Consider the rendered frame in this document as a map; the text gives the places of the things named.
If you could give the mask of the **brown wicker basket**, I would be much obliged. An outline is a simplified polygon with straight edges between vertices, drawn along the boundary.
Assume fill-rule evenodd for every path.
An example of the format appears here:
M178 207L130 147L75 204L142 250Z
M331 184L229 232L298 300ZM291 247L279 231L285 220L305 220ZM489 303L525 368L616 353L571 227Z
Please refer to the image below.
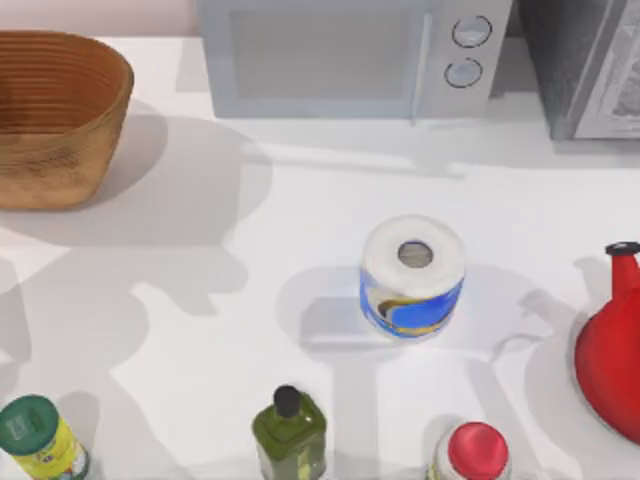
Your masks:
M119 142L134 72L105 43L0 30L0 209L91 199Z

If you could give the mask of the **round microwave knob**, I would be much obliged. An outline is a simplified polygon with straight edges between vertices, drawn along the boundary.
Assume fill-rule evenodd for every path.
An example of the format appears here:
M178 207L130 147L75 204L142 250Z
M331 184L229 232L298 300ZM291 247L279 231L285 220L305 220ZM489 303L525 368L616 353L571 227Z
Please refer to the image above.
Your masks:
M482 65L472 58L450 63L444 70L444 79L452 88L466 89L475 85L483 75Z
M491 36L491 22L481 15L458 20L452 28L453 41L462 48L476 48Z

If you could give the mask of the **green square bottle black cap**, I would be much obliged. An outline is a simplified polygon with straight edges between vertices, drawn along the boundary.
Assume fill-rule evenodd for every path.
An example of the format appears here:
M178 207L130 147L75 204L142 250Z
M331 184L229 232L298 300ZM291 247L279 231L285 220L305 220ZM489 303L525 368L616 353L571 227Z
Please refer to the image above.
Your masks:
M264 480L320 480L324 475L327 420L306 392L289 384L277 387L251 428Z

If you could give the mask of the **yellow jar with green lid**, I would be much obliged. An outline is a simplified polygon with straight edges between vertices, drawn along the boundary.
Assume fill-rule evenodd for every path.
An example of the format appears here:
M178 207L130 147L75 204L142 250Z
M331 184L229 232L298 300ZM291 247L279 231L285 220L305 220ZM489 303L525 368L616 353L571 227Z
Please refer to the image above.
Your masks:
M85 480L90 455L47 397L18 397L0 410L0 449L32 480Z

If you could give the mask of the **jar with red lid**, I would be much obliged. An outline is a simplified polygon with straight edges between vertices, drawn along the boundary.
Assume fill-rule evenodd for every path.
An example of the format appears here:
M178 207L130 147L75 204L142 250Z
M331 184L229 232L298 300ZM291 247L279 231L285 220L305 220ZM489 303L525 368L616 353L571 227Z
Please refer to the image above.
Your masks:
M436 444L424 480L511 480L508 443L487 423L456 424Z

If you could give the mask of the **white and blue paper roll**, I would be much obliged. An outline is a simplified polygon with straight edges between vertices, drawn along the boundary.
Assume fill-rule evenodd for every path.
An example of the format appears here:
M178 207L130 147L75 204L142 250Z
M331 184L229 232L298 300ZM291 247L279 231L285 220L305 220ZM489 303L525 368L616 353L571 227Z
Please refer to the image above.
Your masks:
M360 308L396 338L432 335L451 318L465 275L464 243L450 227L423 215L394 217L365 243Z

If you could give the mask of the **red bottle with black cap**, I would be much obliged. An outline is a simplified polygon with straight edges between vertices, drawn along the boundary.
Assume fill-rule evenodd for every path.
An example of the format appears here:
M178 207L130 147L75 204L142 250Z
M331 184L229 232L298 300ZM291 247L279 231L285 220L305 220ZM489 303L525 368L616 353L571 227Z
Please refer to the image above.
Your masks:
M576 379L595 413L640 446L640 242L616 242L605 251L611 298L577 337Z

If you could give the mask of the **pale microwave oven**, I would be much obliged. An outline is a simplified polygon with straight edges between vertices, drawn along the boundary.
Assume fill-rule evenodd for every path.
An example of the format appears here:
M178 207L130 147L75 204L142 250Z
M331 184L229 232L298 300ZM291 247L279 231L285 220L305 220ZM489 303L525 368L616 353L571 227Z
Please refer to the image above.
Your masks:
M431 37L417 121L480 115L493 86L513 0L196 0L209 88L220 118L406 119L423 17ZM490 38L452 39L458 20L481 15ZM483 67L466 89L444 70L465 58Z

